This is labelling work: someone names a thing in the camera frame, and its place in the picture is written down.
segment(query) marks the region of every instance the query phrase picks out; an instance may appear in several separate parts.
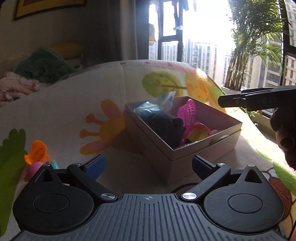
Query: black plush toy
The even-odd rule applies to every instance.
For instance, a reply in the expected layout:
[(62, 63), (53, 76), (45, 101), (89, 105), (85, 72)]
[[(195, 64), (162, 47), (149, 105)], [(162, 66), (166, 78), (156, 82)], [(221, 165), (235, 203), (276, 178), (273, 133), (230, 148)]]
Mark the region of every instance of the black plush toy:
[(185, 127), (183, 120), (166, 113), (152, 114), (146, 124), (172, 149), (179, 146)]

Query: wall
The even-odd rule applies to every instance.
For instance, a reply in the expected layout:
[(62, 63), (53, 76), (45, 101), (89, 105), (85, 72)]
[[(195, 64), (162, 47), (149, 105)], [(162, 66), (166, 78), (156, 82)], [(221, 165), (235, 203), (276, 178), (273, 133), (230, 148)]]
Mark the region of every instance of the wall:
[(0, 10), (0, 71), (28, 56), (38, 47), (73, 41), (86, 48), (85, 55), (100, 61), (100, 26), (104, 24), (98, 0), (86, 7), (70, 7), (13, 21), (17, 0), (6, 0)]

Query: cardboard box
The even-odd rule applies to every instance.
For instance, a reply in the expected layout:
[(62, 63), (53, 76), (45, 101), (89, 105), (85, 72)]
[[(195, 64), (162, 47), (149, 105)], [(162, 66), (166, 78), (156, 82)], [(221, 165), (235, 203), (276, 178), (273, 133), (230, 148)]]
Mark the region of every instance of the cardboard box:
[[(179, 107), (185, 105), (188, 96), (175, 97), (170, 114), (177, 116)], [(126, 104), (125, 125), (152, 167), (160, 177), (171, 184), (193, 173), (192, 157), (200, 155), (208, 161), (215, 161), (235, 148), (242, 123), (231, 116), (193, 99), (197, 109), (197, 121), (219, 133), (173, 150), (133, 110), (143, 102)]]

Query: picture frame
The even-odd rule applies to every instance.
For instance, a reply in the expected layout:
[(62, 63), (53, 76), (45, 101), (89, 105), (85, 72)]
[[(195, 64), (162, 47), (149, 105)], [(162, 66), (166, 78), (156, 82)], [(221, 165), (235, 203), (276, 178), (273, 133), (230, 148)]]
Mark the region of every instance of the picture frame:
[(83, 7), (86, 0), (18, 0), (14, 20), (67, 7)]

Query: plant pot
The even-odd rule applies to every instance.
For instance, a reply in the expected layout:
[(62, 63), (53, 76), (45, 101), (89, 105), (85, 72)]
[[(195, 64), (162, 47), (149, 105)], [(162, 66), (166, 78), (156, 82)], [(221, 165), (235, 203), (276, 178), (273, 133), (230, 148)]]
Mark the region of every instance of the plant pot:
[(228, 89), (228, 88), (224, 87), (224, 85), (220, 85), (220, 88), (225, 92), (226, 95), (233, 95), (233, 94), (240, 93), (240, 91), (234, 91), (234, 90)]

